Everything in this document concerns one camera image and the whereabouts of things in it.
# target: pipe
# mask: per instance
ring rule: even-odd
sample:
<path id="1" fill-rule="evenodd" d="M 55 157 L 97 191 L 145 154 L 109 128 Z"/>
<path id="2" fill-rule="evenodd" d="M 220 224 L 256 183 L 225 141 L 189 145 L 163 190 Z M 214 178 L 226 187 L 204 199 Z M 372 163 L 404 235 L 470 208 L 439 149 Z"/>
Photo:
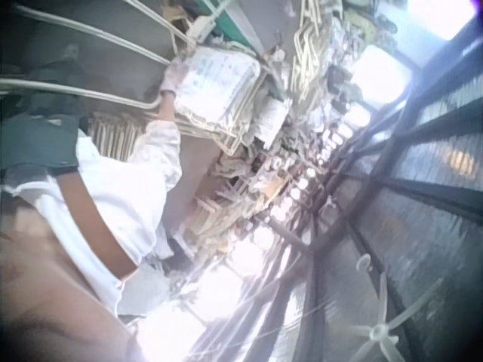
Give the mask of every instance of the pipe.
<path id="1" fill-rule="evenodd" d="M 151 103 L 143 103 L 136 100 L 130 100 L 128 98 L 114 96 L 112 94 L 96 92 L 94 90 L 87 90 L 77 87 L 70 87 L 67 85 L 45 83 L 43 81 L 26 81 L 24 79 L 12 79 L 12 78 L 0 78 L 0 87 L 6 86 L 6 88 L 13 89 L 29 89 L 32 91 L 47 91 L 55 93 L 71 94 L 73 96 L 82 96 L 94 98 L 96 100 L 106 100 L 108 102 L 125 104 L 139 109 L 154 109 L 161 103 L 161 95 Z"/>
<path id="2" fill-rule="evenodd" d="M 162 25 L 166 29 L 168 29 L 170 32 L 174 33 L 175 35 L 179 36 L 181 39 L 183 39 L 187 44 L 189 45 L 195 45 L 195 41 L 191 38 L 189 38 L 186 34 L 183 34 L 176 26 L 171 24 L 169 21 L 167 21 L 164 17 L 156 13 L 155 11 L 151 10 L 145 4 L 142 4 L 138 0 L 124 0 L 125 3 L 129 4 L 133 8 L 136 8 L 139 10 L 141 13 L 145 14 L 146 16 L 150 17 L 153 19 L 155 22 L 158 24 Z"/>
<path id="3" fill-rule="evenodd" d="M 14 4 L 12 6 L 13 12 L 22 15 L 24 17 L 29 17 L 30 19 L 35 19 L 38 21 L 43 21 L 45 23 L 65 26 L 66 28 L 77 30 L 78 32 L 83 32 L 84 34 L 94 35 L 104 40 L 110 41 L 116 45 L 119 45 L 123 48 L 127 48 L 131 51 L 135 51 L 145 57 L 148 57 L 152 60 L 155 60 L 158 63 L 165 64 L 168 66 L 171 62 L 163 57 L 160 57 L 158 54 L 154 54 L 147 49 L 140 47 L 135 43 L 131 43 L 130 41 L 124 40 L 123 38 L 119 38 L 109 32 L 104 32 L 101 29 L 94 28 L 93 26 L 89 26 L 78 21 L 66 19 L 65 17 L 59 17 L 57 15 L 45 13 L 43 11 L 33 10 L 26 6 Z"/>

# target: worker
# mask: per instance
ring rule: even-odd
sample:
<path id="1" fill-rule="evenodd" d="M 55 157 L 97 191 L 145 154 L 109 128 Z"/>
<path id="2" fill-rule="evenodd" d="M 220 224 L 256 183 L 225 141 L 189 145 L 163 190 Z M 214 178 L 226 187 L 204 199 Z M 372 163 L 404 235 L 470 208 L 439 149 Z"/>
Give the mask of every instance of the worker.
<path id="1" fill-rule="evenodd" d="M 78 87 L 83 72 L 69 47 L 32 77 Z M 87 116 L 81 97 L 30 94 L 2 120 L 2 246 L 12 246 L 1 259 L 7 321 L 32 312 L 33 320 L 58 321 L 83 340 L 95 335 L 91 323 L 99 318 L 109 340 L 123 282 L 154 247 L 166 193 L 181 177 L 174 100 L 187 71 L 180 58 L 166 69 L 158 119 L 128 162 L 101 156 L 79 130 Z M 4 267 L 5 260 L 14 264 Z"/>

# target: person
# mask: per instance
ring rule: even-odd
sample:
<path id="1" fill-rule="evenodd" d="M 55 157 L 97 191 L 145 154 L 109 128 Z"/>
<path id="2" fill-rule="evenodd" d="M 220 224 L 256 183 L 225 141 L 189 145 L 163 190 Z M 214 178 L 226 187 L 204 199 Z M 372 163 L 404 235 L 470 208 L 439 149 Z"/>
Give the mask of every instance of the person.
<path id="1" fill-rule="evenodd" d="M 70 45 L 62 60 L 30 78 L 82 87 L 77 56 Z M 127 162 L 101 156 L 79 129 L 87 118 L 81 97 L 28 94 L 2 119 L 2 204 L 9 198 L 23 202 L 23 212 L 11 208 L 10 216 L 2 215 L 5 237 L 15 244 L 33 240 L 27 251 L 35 246 L 38 258 L 55 264 L 114 316 L 124 281 L 155 246 L 166 193 L 181 177 L 174 100 L 187 71 L 181 57 L 166 69 L 158 117 Z M 45 235 L 30 230 L 25 236 L 33 214 Z"/>

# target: hand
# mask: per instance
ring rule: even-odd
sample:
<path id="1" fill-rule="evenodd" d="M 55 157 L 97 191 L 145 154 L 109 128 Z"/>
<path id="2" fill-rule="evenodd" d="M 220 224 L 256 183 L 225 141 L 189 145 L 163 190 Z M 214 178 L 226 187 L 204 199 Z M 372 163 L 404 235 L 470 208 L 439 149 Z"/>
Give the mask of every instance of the hand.
<path id="1" fill-rule="evenodd" d="M 180 53 L 180 55 L 173 59 L 170 66 L 165 70 L 165 77 L 161 83 L 159 91 L 170 91 L 176 94 L 183 79 L 186 77 L 189 71 L 189 65 L 184 63 L 186 55 Z"/>

